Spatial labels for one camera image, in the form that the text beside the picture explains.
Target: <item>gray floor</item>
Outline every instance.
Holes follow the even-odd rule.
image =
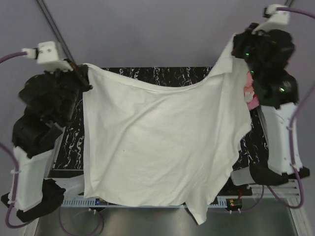
[[[243,208],[254,204],[251,199],[243,201]],[[97,216],[91,212],[73,217],[82,211],[62,208],[64,227],[72,234],[86,235],[97,224]],[[104,228],[100,236],[297,236],[290,211],[273,199],[264,199],[254,211],[241,214],[208,211],[208,219],[201,226],[184,208],[110,208],[102,215]],[[35,235],[66,236],[57,216],[58,211],[42,217]]]

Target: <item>robotic arm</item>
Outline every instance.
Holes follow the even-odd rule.
[[[265,9],[266,22],[252,23],[245,32],[234,37],[232,55],[244,59],[252,73],[269,147],[267,165],[232,172],[236,185],[253,182],[279,185],[293,174],[287,137],[289,119],[298,102],[298,89],[296,80],[284,68],[294,52],[294,44],[290,34],[281,30],[288,24],[289,13],[277,11],[277,7],[284,6],[269,6]],[[19,93],[27,105],[24,115],[14,125],[12,137],[20,178],[18,185],[13,185],[1,201],[9,206],[17,188],[14,202],[17,216],[22,222],[28,222],[53,212],[65,196],[84,190],[83,176],[57,182],[43,179],[55,140],[63,133],[63,127],[72,122],[80,94],[92,87],[88,67],[61,59],[58,44],[40,43],[38,48],[24,51],[28,52],[28,57],[37,59],[45,73],[30,78]],[[293,129],[295,168],[301,177],[306,177],[309,170],[303,168],[298,156],[295,126]]]

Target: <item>white cloth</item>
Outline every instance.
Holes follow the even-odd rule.
[[[89,66],[83,93],[84,196],[124,206],[186,203],[198,224],[228,180],[250,131],[248,68],[232,39],[209,75],[161,87]]]

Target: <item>marble surface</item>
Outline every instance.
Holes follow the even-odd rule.
[[[138,68],[104,68],[133,79],[150,84],[168,87],[183,87],[203,80],[211,67],[138,67]],[[83,103],[79,99],[74,112],[75,120],[66,127],[63,141],[53,170],[82,170],[83,169]],[[241,140],[239,159],[233,168],[240,169],[248,165],[266,163],[268,147],[261,127],[258,112],[251,111],[252,130]]]

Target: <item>pink cloth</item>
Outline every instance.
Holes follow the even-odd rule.
[[[247,73],[247,83],[245,84],[244,87],[244,94],[245,93],[247,94],[254,93],[254,88],[252,87],[252,75],[250,72]],[[259,101],[256,94],[253,94],[252,100],[250,102],[247,102],[247,105],[249,110],[252,110],[259,106]]]

